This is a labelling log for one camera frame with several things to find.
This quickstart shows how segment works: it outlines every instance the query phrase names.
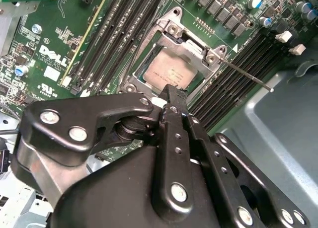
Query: black cable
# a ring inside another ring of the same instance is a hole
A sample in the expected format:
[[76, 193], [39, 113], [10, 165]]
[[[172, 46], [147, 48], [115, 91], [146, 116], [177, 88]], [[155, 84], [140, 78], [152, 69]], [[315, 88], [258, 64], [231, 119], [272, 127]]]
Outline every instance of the black cable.
[[0, 135], [16, 135], [18, 130], [0, 130]]

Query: cpu socket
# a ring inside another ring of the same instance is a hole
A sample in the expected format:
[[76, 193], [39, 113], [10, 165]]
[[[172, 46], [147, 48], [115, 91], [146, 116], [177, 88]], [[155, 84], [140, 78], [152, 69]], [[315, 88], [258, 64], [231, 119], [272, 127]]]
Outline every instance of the cpu socket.
[[121, 75], [118, 90], [153, 97], [172, 84], [187, 91], [189, 102], [216, 75], [227, 47], [210, 48], [180, 23], [181, 18], [182, 9], [175, 7], [156, 21], [141, 42], [134, 72]]

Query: black clamp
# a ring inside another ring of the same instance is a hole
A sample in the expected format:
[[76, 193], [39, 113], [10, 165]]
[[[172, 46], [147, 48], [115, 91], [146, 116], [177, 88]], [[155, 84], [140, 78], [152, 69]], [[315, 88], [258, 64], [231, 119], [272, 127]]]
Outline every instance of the black clamp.
[[[52, 228], [310, 227], [229, 138], [208, 137], [184, 91], [167, 85], [159, 97], [165, 105], [126, 93], [27, 107], [12, 170], [49, 195]], [[144, 146], [83, 173], [90, 154], [133, 139]]]

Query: screw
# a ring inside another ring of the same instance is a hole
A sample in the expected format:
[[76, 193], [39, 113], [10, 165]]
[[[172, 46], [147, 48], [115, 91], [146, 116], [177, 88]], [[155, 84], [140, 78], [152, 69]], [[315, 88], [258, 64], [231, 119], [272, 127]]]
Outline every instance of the screw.
[[172, 110], [176, 114], [178, 113], [178, 109], [176, 107], [174, 107], [174, 106], [171, 106], [170, 110]]
[[226, 143], [227, 142], [227, 140], [221, 135], [220, 137], [220, 140], [223, 142], [223, 143]]
[[42, 33], [42, 27], [38, 24], [34, 24], [31, 28], [32, 32], [35, 34], [41, 34]]
[[146, 98], [140, 98], [140, 102], [143, 103], [144, 105], [149, 105], [149, 102]]
[[175, 151], [177, 154], [182, 154], [182, 150], [181, 150], [179, 147], [175, 147], [175, 148], [174, 148], [174, 151]]
[[193, 121], [195, 124], [199, 124], [199, 123], [200, 123], [200, 121], [199, 121], [197, 118], [195, 118], [195, 117], [192, 117], [192, 121]]
[[60, 120], [60, 117], [53, 111], [44, 111], [41, 113], [40, 119], [46, 124], [56, 124]]
[[247, 209], [245, 209], [244, 207], [239, 207], [238, 214], [245, 224], [247, 224], [248, 226], [251, 226], [253, 224], [253, 218]]
[[208, 61], [208, 63], [212, 63], [214, 61], [214, 57], [213, 56], [207, 56], [207, 61]]
[[168, 27], [168, 32], [169, 32], [170, 34], [175, 34], [175, 33], [177, 32], [177, 27], [176, 27], [174, 24], [170, 25], [170, 26]]
[[294, 211], [294, 215], [295, 215], [296, 219], [297, 219], [301, 224], [303, 224], [303, 225], [305, 224], [305, 220], [304, 220], [304, 218], [302, 217], [302, 215], [300, 215], [299, 212]]
[[187, 192], [179, 184], [174, 183], [171, 186], [171, 193], [173, 197], [179, 202], [184, 202], [185, 200], [187, 200]]
[[75, 141], [84, 141], [87, 138], [85, 129], [81, 127], [73, 127], [69, 131], [69, 136]]
[[286, 210], [282, 209], [282, 215], [285, 218], [285, 220], [289, 223], [289, 224], [293, 224], [294, 220], [292, 218], [292, 216], [289, 214], [289, 212], [287, 212]]

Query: metal panel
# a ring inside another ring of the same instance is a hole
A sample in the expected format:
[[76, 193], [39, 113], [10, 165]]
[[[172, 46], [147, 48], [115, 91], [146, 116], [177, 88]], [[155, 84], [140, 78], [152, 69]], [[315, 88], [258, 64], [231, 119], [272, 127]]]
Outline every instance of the metal panel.
[[294, 70], [269, 82], [219, 131], [228, 136], [318, 227], [318, 74]]

